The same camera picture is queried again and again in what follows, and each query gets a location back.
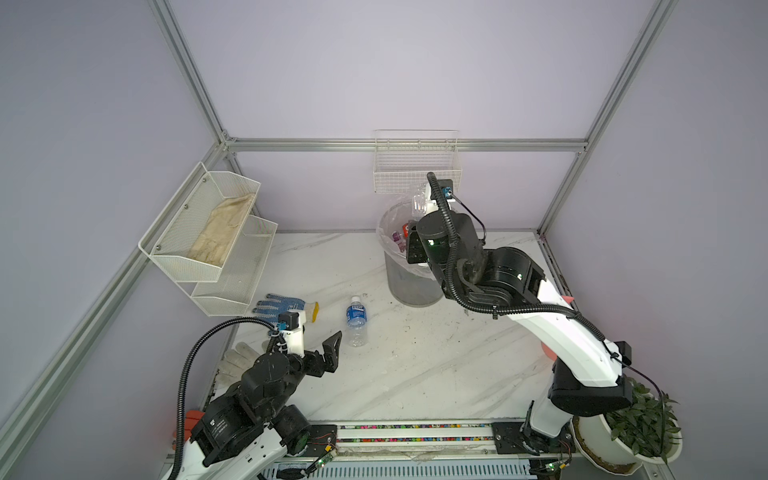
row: wire basket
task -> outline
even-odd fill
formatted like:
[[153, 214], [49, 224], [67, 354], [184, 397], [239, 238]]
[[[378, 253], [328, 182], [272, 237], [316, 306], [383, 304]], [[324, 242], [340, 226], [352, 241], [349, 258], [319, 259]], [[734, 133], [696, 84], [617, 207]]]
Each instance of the wire basket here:
[[[187, 254], [205, 228], [214, 208], [227, 198], [253, 194], [253, 199], [247, 208], [250, 211], [259, 192], [260, 183], [255, 180], [228, 171], [207, 171], [205, 166], [203, 169], [204, 175], [184, 201], [184, 206], [176, 212], [173, 220], [150, 251], [144, 251], [150, 260], [174, 282], [219, 280], [229, 262], [234, 243], [224, 254], [221, 266], [187, 258]], [[240, 224], [235, 238], [240, 236], [244, 224], [245, 222]]]
[[243, 316], [259, 285], [277, 223], [249, 215], [219, 281], [198, 283], [190, 297], [208, 316]]
[[428, 172], [453, 180], [458, 190], [462, 169], [458, 161], [458, 131], [377, 130], [373, 158], [373, 190], [378, 194], [407, 194], [426, 183]]

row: water bottle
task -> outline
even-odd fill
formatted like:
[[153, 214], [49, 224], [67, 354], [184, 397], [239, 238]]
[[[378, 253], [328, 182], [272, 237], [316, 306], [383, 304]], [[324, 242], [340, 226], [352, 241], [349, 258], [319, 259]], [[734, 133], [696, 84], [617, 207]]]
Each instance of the water bottle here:
[[352, 304], [346, 309], [347, 336], [351, 346], [363, 346], [368, 343], [367, 323], [366, 308], [360, 302], [360, 297], [352, 297]]

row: marble surface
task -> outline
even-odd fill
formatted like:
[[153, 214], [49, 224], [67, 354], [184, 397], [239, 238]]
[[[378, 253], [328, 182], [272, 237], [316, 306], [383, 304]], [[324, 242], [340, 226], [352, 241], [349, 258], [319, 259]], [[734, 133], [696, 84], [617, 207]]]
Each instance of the marble surface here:
[[[488, 234], [487, 247], [502, 246], [525, 251], [551, 278], [533, 233]], [[351, 296], [368, 310], [369, 344], [343, 343], [338, 370], [306, 377], [291, 397], [310, 421], [524, 417], [549, 385], [551, 360], [517, 323], [446, 299], [426, 308], [399, 303], [375, 233], [278, 233], [254, 302], [269, 292], [319, 302], [305, 346], [321, 352], [344, 329]], [[265, 339], [263, 328], [243, 324], [234, 342], [263, 352]]]

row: glove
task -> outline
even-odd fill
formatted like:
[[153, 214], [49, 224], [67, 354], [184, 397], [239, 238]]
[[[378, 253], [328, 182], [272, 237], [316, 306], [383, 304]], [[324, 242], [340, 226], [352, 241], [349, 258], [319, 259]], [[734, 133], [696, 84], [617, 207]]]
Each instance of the glove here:
[[267, 322], [276, 322], [277, 316], [288, 310], [304, 310], [306, 318], [312, 319], [314, 323], [317, 319], [317, 312], [320, 310], [320, 305], [317, 302], [306, 303], [304, 300], [292, 296], [268, 293], [265, 298], [266, 300], [259, 300], [256, 303], [253, 313]]
[[240, 381], [243, 373], [253, 366], [259, 354], [256, 350], [250, 348], [247, 343], [239, 342], [232, 350], [224, 353], [224, 358], [219, 362], [216, 374], [216, 385], [229, 387], [235, 382]]

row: potted plant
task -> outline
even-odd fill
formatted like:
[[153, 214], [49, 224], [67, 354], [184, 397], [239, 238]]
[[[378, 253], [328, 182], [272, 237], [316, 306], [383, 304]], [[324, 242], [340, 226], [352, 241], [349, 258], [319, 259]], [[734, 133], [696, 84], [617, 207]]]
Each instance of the potted plant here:
[[[683, 439], [672, 404], [664, 393], [662, 402], [635, 379], [628, 409], [594, 417], [574, 417], [572, 427], [579, 451], [600, 470], [632, 475], [643, 462], [673, 462], [683, 449]], [[664, 421], [662, 441], [662, 421]]]

